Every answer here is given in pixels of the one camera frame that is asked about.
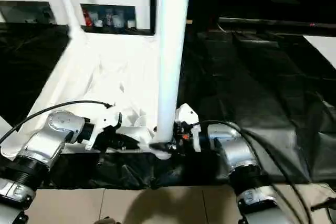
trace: black cable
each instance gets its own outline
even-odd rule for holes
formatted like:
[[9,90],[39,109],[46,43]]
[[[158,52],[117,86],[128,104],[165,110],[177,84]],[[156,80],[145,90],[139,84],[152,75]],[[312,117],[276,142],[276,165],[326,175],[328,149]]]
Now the black cable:
[[[233,129],[235,129],[237,132],[239,132],[242,135],[242,137],[247,141],[247,143],[249,144],[249,146],[251,147],[251,150],[252,150],[253,154],[255,155],[257,162],[260,165],[260,168],[265,171],[265,169],[263,168],[263,166],[261,164],[261,161],[260,161],[260,158],[259,158],[259,156],[257,154],[257,151],[253,147],[252,141],[247,137],[247,135],[251,136],[257,143],[259,143],[260,146],[266,151],[266,153],[268,154],[268,156],[272,159],[272,161],[274,162],[274,164],[278,167],[278,169],[280,170],[280,172],[284,176],[284,178],[286,180],[286,183],[290,185],[290,187],[292,188],[292,190],[296,194],[297,198],[299,199],[300,203],[302,204],[302,206],[303,206],[303,208],[305,210],[305,213],[306,213],[307,219],[308,219],[308,223],[309,224],[313,224],[313,220],[312,220],[312,216],[310,214],[309,208],[308,208],[305,200],[303,199],[301,193],[296,188],[295,184],[291,181],[291,179],[289,178],[289,176],[286,173],[286,171],[281,167],[280,163],[274,157],[273,153],[269,150],[269,148],[267,147],[268,144],[266,142],[264,142],[263,140],[261,140],[260,138],[258,138],[256,136],[252,135],[248,131],[241,130],[238,127],[235,127],[234,125],[232,125],[231,123],[228,123],[228,122],[225,122],[225,121],[221,121],[221,120],[205,120],[205,121],[201,121],[201,122],[195,123],[195,124],[193,124],[193,126],[199,125],[199,124],[203,124],[203,123],[210,123],[210,124],[219,123],[219,124],[224,124],[224,125],[226,125],[228,127],[231,127]],[[301,224],[303,224],[303,221],[299,217],[299,214],[294,209],[293,205],[285,198],[285,196],[282,193],[279,193],[280,190],[278,190],[274,185],[272,185],[272,188],[278,193],[278,195],[280,196],[280,198],[287,204],[287,206],[290,208],[290,210],[293,212],[293,214],[299,220],[299,222]]]
[[53,109],[57,109],[59,107],[63,107],[63,106],[67,106],[67,105],[72,105],[72,104],[77,104],[77,103],[95,103],[95,104],[102,104],[104,105],[107,109],[112,107],[112,105],[105,103],[105,102],[99,102],[99,101],[90,101],[90,100],[83,100],[83,101],[71,101],[71,102],[64,102],[64,103],[60,103],[58,105],[54,105],[48,108],[45,108],[43,110],[40,110],[30,116],[28,116],[26,119],[23,119],[20,123],[16,124],[12,129],[10,129],[8,132],[6,132],[5,135],[3,135],[0,138],[0,144],[6,140],[6,138],[8,138],[14,131],[18,130],[24,123],[28,122],[29,120],[37,117],[38,115],[41,115],[47,111],[53,110]]

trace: red object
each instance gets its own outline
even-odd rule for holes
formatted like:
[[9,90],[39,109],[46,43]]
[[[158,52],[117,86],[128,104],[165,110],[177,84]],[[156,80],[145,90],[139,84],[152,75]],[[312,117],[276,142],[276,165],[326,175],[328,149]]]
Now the red object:
[[92,20],[88,14],[88,11],[86,9],[83,9],[83,14],[84,14],[84,19],[85,19],[85,24],[87,26],[92,26],[93,23],[92,23]]
[[183,135],[182,135],[182,138],[183,138],[184,140],[189,140],[189,134],[183,134]]

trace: white pole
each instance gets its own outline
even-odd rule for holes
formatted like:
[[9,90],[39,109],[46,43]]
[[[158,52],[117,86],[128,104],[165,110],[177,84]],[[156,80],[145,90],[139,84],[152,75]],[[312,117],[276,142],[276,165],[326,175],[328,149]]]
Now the white pole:
[[70,37],[75,38],[79,34],[83,34],[78,19],[76,17],[74,6],[71,0],[63,0],[64,8],[68,16],[69,28],[70,28]]
[[188,0],[161,0],[159,8],[159,108],[155,138],[168,142],[173,134]]

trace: black cylinder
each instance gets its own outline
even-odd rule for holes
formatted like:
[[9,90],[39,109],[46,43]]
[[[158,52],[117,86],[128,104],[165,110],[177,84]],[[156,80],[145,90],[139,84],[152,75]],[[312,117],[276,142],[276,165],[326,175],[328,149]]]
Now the black cylinder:
[[262,174],[260,167],[255,165],[236,168],[229,175],[229,181],[236,195],[249,189],[270,185],[268,175]]
[[48,167],[44,163],[26,156],[19,156],[7,165],[2,177],[36,191],[47,174]]
[[77,137],[77,142],[81,143],[83,140],[89,140],[94,128],[94,124],[90,122],[85,122],[83,129],[79,136]]

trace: black plastic sheet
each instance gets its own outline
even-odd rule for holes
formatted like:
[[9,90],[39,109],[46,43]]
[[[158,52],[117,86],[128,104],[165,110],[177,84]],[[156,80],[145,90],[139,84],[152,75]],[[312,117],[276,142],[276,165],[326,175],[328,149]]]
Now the black plastic sheet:
[[11,125],[24,119],[62,55],[67,26],[0,24],[0,115]]
[[[235,122],[266,140],[295,183],[336,181],[336,70],[302,36],[186,36],[178,104],[200,120]],[[274,182],[284,183],[254,147]],[[227,183],[216,152],[62,155],[45,187],[142,189]]]

